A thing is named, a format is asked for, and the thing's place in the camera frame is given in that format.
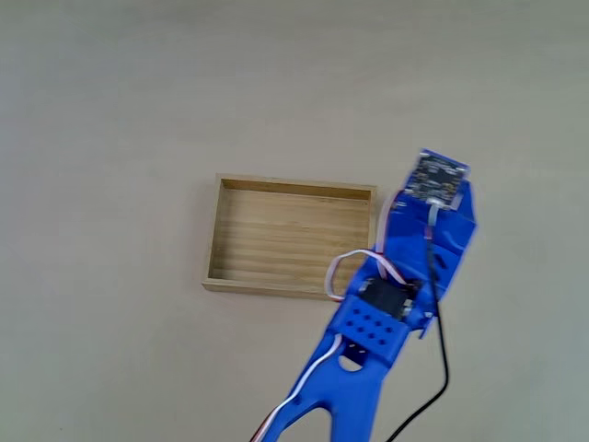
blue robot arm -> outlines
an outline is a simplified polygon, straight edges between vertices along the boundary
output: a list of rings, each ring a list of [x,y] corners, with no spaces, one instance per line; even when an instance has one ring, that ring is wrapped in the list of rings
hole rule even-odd
[[[468,170],[430,151],[422,156],[441,158],[441,164]],[[437,301],[450,286],[476,228],[472,193],[465,178],[454,180],[452,194],[456,197],[451,206],[442,198],[445,193],[437,193],[432,202],[432,189],[426,192],[419,184],[421,179],[430,185],[428,177],[417,172],[410,175],[388,214],[383,252],[408,284],[399,286],[381,279],[376,261],[365,260],[287,399],[272,411],[251,442],[278,440],[284,429],[316,408],[326,409],[332,417],[331,442],[369,441],[385,376],[410,333],[420,331],[422,337],[437,316]],[[432,205],[442,210],[435,227],[430,226],[433,232],[428,243],[424,231]],[[433,268],[428,265],[427,247],[432,248]],[[430,276],[435,286],[426,284]],[[342,355],[361,368],[353,372],[343,368]]]

black cable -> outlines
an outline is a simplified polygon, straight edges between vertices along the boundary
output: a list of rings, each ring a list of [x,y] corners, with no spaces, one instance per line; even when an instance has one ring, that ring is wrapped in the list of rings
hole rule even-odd
[[[445,350],[445,340],[444,340],[444,325],[442,323],[442,315],[440,313],[440,305],[438,301],[438,288],[436,285],[436,272],[433,263],[433,240],[432,240],[432,231],[433,228],[430,230],[430,234],[426,235],[425,243],[426,243],[426,257],[427,257],[427,266],[428,266],[428,274],[430,279],[430,288],[432,289],[432,295],[435,305],[435,315],[438,317],[438,334],[440,337],[440,350],[442,352],[442,360],[444,361],[444,385],[442,388],[435,393],[435,395],[428,400],[424,405],[418,408],[411,416],[409,416],[403,424],[400,425],[399,428],[387,439],[387,442],[392,442],[397,438],[397,436],[409,425],[413,420],[427,410],[430,405],[436,402],[440,396],[442,396],[446,389],[448,388],[448,384],[450,383],[450,367],[448,365],[448,356]]]

circuit board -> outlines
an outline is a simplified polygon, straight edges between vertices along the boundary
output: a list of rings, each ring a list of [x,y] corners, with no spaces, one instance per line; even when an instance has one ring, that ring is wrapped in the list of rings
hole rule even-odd
[[[456,202],[460,183],[467,174],[467,166],[434,152],[423,151],[404,192],[428,204],[450,208]]]

blue bracket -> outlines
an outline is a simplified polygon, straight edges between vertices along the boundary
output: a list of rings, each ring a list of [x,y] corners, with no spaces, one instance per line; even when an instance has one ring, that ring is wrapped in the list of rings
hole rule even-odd
[[[433,235],[440,298],[450,286],[476,228],[470,184],[464,180],[460,186],[459,206],[456,210],[440,211]],[[426,203],[401,193],[389,214],[384,254],[407,280],[428,280],[423,235],[428,209]],[[385,376],[410,333],[421,330],[422,337],[435,312],[428,284],[422,285],[410,313],[403,320],[394,319],[360,299],[365,282],[379,277],[375,261],[367,259],[351,280],[345,299],[298,380],[330,349],[336,335],[342,337],[340,347],[313,371],[299,394],[276,414],[262,442],[278,440],[282,431],[316,408],[331,414],[331,442],[369,441]],[[340,356],[351,359],[361,368],[353,372],[346,370],[339,362]]]

wooden tray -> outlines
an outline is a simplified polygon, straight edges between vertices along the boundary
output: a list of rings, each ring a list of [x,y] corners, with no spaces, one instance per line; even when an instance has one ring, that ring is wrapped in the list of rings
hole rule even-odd
[[[209,290],[327,298],[331,259],[374,242],[374,186],[217,175],[217,191]],[[341,264],[337,293],[362,261]]]

